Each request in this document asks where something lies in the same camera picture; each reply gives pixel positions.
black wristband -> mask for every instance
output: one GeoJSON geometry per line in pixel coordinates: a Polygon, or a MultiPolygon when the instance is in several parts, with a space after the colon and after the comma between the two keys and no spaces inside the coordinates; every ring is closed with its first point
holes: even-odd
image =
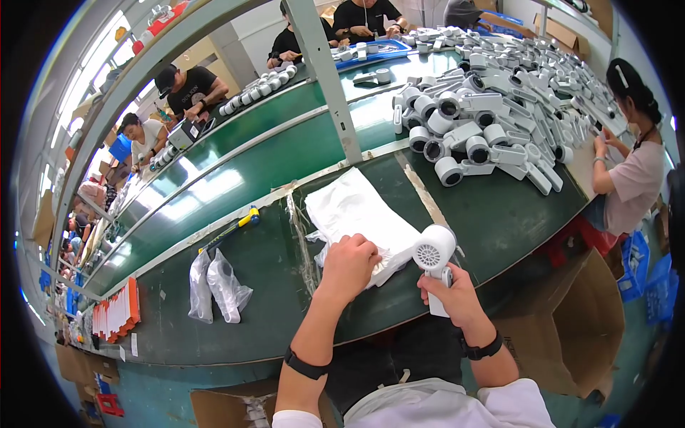
{"type": "Polygon", "coordinates": [[[503,342],[502,335],[499,334],[499,331],[497,331],[497,335],[495,336],[495,339],[493,340],[493,342],[490,343],[488,346],[483,347],[483,348],[470,347],[466,343],[466,339],[464,339],[464,333],[462,332],[461,329],[458,329],[458,338],[459,338],[459,345],[461,345],[462,351],[464,352],[464,355],[466,355],[466,357],[472,361],[482,360],[483,357],[492,357],[502,347],[502,342],[503,342]]]}
{"type": "Polygon", "coordinates": [[[300,360],[297,355],[288,347],[286,354],[283,356],[283,361],[288,367],[298,372],[300,375],[305,375],[306,377],[319,380],[319,377],[328,373],[328,365],[325,366],[312,366],[304,361],[300,360]]]}

sticker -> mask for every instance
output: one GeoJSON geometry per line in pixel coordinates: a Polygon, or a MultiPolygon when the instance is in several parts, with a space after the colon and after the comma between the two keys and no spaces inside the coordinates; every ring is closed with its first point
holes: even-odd
{"type": "Polygon", "coordinates": [[[131,353],[134,357],[138,356],[138,334],[131,333],[131,353]]]}

hand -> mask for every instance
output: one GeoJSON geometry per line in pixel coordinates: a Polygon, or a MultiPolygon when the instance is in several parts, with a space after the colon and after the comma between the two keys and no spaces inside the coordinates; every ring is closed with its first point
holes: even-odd
{"type": "Polygon", "coordinates": [[[523,35],[523,37],[526,37],[526,38],[535,38],[538,36],[537,34],[535,34],[535,32],[533,30],[531,30],[530,28],[526,28],[526,27],[521,28],[521,35],[523,35]]]}
{"type": "Polygon", "coordinates": [[[490,24],[488,24],[488,23],[479,22],[478,25],[479,25],[481,28],[484,28],[484,29],[488,30],[489,32],[491,32],[491,31],[493,30],[493,26],[490,25],[490,24]]]}
{"type": "Polygon", "coordinates": [[[618,138],[611,132],[607,127],[602,127],[601,131],[604,133],[604,138],[606,139],[606,144],[608,146],[617,147],[619,144],[623,144],[618,138]]]}
{"type": "Polygon", "coordinates": [[[421,275],[416,286],[421,289],[423,304],[428,305],[428,293],[442,302],[452,324],[468,329],[473,323],[483,319],[485,312],[475,294],[469,273],[452,263],[447,263],[452,270],[452,287],[447,288],[439,279],[421,275]]]}
{"type": "Polygon", "coordinates": [[[282,54],[278,55],[279,58],[281,58],[283,61],[295,61],[295,58],[299,56],[298,53],[295,53],[293,51],[285,51],[282,54]]]}
{"type": "Polygon", "coordinates": [[[606,158],[606,152],[608,151],[606,143],[600,136],[595,137],[595,155],[599,158],[606,158]]]}
{"type": "Polygon", "coordinates": [[[342,310],[369,284],[371,271],[381,259],[378,248],[363,235],[343,236],[328,249],[323,278],[314,294],[342,310]]]}
{"type": "Polygon", "coordinates": [[[189,121],[194,121],[197,118],[197,115],[200,114],[200,110],[202,110],[202,107],[204,105],[202,103],[197,103],[194,106],[190,108],[190,110],[183,110],[183,115],[188,119],[189,121]]]}
{"type": "Polygon", "coordinates": [[[393,37],[395,34],[399,34],[399,25],[394,24],[394,25],[391,25],[390,27],[386,28],[386,36],[388,36],[388,38],[393,37]]]}
{"type": "Polygon", "coordinates": [[[361,37],[373,36],[373,33],[371,32],[371,30],[366,28],[364,25],[355,25],[354,27],[351,27],[349,29],[349,31],[352,34],[356,34],[357,36],[361,36],[361,37]]]}

white shirt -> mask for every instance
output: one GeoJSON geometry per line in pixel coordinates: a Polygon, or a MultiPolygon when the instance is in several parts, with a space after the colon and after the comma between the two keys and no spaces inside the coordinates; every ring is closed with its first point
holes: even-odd
{"type": "Polygon", "coordinates": [[[143,133],[145,134],[145,143],[141,144],[138,141],[131,141],[131,158],[134,164],[138,163],[138,156],[140,153],[147,155],[150,149],[154,148],[157,142],[157,135],[160,133],[160,129],[164,124],[155,119],[148,119],[143,122],[142,126],[143,133]]]}
{"type": "MultiPolygon", "coordinates": [[[[359,400],[345,414],[346,428],[554,427],[540,389],[531,379],[481,388],[475,399],[462,386],[438,378],[386,386],[359,400]]],[[[273,428],[322,428],[315,415],[282,410],[273,428]]]]}

black cap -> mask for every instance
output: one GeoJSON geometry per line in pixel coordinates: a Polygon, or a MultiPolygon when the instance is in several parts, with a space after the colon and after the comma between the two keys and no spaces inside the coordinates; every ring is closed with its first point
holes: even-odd
{"type": "Polygon", "coordinates": [[[169,64],[160,74],[155,77],[155,86],[160,91],[160,98],[164,98],[169,95],[171,88],[175,82],[174,76],[176,75],[176,66],[174,64],[169,64]]]}

